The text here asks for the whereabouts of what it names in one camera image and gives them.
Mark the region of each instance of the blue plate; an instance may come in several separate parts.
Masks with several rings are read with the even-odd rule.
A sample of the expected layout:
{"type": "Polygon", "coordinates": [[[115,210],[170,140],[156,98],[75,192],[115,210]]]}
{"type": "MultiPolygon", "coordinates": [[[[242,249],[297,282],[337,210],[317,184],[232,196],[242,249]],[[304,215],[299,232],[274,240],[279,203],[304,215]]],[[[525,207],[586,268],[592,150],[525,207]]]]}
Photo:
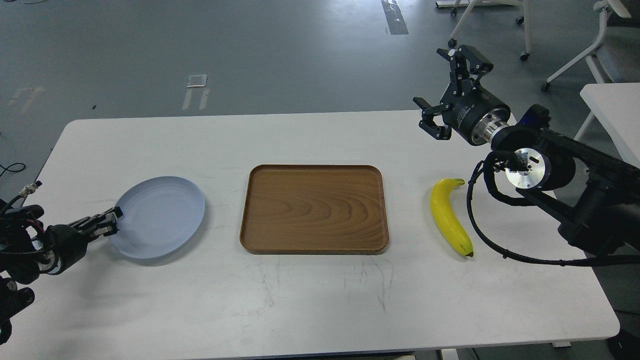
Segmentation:
{"type": "Polygon", "coordinates": [[[118,233],[109,237],[113,246],[130,258],[152,259],[178,249],[195,233],[204,195],[187,179],[163,176],[132,187],[116,206],[123,215],[118,233]]]}

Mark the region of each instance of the white chair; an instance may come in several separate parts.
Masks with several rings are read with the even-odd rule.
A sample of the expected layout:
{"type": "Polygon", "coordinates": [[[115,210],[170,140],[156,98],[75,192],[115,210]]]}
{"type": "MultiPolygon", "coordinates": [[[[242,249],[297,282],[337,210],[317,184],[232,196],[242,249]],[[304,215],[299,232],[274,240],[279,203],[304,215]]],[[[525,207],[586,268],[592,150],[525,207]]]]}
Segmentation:
{"type": "MultiPolygon", "coordinates": [[[[452,16],[456,16],[456,14],[458,13],[458,5],[460,5],[460,1],[461,0],[456,0],[456,4],[451,9],[452,16]]],[[[524,24],[525,51],[520,53],[520,59],[522,61],[527,61],[527,59],[529,58],[529,55],[531,54],[531,25],[529,22],[529,19],[530,19],[529,0],[495,0],[495,1],[469,0],[469,5],[467,6],[465,13],[462,15],[462,18],[458,21],[456,28],[453,29],[453,32],[451,33],[449,43],[448,43],[449,47],[453,48],[453,47],[456,47],[456,45],[458,45],[458,41],[456,40],[456,37],[458,36],[458,33],[460,32],[462,25],[465,23],[469,14],[471,14],[471,10],[473,10],[475,6],[482,5],[483,3],[499,3],[504,5],[519,6],[522,8],[522,16],[516,19],[516,24],[518,25],[524,24]]]]}
{"type": "MultiPolygon", "coordinates": [[[[640,82],[640,2],[625,2],[626,6],[620,0],[603,0],[593,5],[593,9],[600,12],[600,30],[596,40],[549,76],[542,84],[542,91],[548,91],[551,81],[582,59],[589,65],[596,83],[640,82]]],[[[594,120],[592,112],[574,139],[580,140],[594,120]]]]}

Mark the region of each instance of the wood grain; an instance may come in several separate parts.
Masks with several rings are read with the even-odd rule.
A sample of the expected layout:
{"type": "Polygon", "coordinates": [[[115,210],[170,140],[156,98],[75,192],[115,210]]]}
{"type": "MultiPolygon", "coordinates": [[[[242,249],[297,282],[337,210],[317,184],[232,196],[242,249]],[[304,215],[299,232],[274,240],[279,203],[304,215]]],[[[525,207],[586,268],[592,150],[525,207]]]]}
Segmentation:
{"type": "Polygon", "coordinates": [[[240,242],[258,254],[379,254],[388,243],[382,176],[369,165],[260,165],[240,242]]]}

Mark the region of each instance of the banana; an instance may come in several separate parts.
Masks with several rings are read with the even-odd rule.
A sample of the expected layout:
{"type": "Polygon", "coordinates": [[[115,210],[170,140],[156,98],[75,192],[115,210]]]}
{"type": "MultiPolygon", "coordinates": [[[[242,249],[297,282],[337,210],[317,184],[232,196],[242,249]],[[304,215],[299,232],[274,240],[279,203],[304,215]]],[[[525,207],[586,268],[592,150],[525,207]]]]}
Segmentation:
{"type": "Polygon", "coordinates": [[[449,202],[451,190],[464,184],[462,179],[442,179],[437,182],[431,190],[431,214],[451,247],[462,256],[473,257],[474,246],[471,239],[460,225],[449,202]]]}

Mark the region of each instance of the black cable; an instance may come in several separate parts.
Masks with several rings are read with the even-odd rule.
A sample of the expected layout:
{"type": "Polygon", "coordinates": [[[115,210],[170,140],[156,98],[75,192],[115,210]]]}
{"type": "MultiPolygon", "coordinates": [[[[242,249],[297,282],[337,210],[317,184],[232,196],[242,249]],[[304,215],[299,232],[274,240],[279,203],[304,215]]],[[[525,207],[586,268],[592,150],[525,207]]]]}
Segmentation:
{"type": "Polygon", "coordinates": [[[13,199],[11,199],[10,202],[7,202],[6,205],[2,209],[0,209],[0,217],[3,216],[4,213],[6,213],[6,211],[9,210],[11,206],[21,198],[22,198],[22,195],[16,195],[13,199]]]}
{"type": "Polygon", "coordinates": [[[516,261],[521,261],[523,263],[529,264],[541,264],[541,265],[560,265],[560,266],[608,266],[608,265],[624,265],[624,264],[638,264],[640,263],[640,256],[633,255],[614,255],[614,256],[598,256],[595,258],[589,259],[577,259],[577,260],[543,260],[536,259],[529,256],[521,255],[513,251],[509,251],[501,247],[500,245],[491,241],[478,227],[476,223],[476,219],[474,218],[473,209],[471,206],[471,200],[473,198],[474,185],[483,173],[483,171],[491,171],[488,170],[485,161],[480,161],[474,172],[471,175],[471,179],[469,180],[469,186],[467,188],[467,213],[469,215],[469,220],[471,220],[471,226],[473,226],[476,234],[484,241],[487,246],[489,246],[494,251],[498,252],[502,255],[503,259],[511,258],[516,261]]]}
{"type": "Polygon", "coordinates": [[[2,168],[2,172],[0,172],[0,177],[2,177],[2,175],[4,175],[5,172],[9,171],[9,172],[20,172],[23,171],[25,168],[27,167],[27,165],[25,165],[24,163],[13,163],[7,167],[2,166],[2,164],[0,164],[0,168],[2,168]],[[12,167],[14,167],[15,165],[22,165],[22,167],[18,170],[11,170],[12,167]]]}
{"type": "Polygon", "coordinates": [[[36,250],[36,251],[27,251],[27,252],[0,251],[0,255],[37,255],[37,254],[44,254],[45,252],[53,250],[53,248],[55,248],[55,247],[56,246],[54,244],[54,245],[50,245],[46,249],[40,249],[40,250],[36,250]]]}
{"type": "MultiPolygon", "coordinates": [[[[484,165],[486,167],[492,167],[494,164],[498,163],[499,165],[496,165],[495,167],[500,170],[504,170],[506,167],[512,168],[508,166],[508,163],[515,163],[518,159],[518,156],[513,151],[492,151],[486,156],[486,159],[484,159],[484,165]]],[[[486,189],[494,199],[511,206],[533,205],[533,203],[528,199],[525,199],[523,197],[510,197],[498,191],[498,186],[495,184],[493,167],[488,170],[486,168],[483,168],[481,172],[484,172],[484,183],[486,185],[486,189]]]]}
{"type": "Polygon", "coordinates": [[[39,236],[44,235],[44,229],[42,229],[40,222],[32,219],[27,219],[26,222],[31,224],[31,227],[36,230],[36,233],[38,233],[39,236]]]}
{"type": "Polygon", "coordinates": [[[628,315],[636,315],[636,316],[640,316],[640,313],[635,313],[633,311],[626,311],[626,310],[617,310],[617,309],[613,309],[613,311],[617,312],[617,313],[621,313],[621,314],[628,314],[628,315]]]}

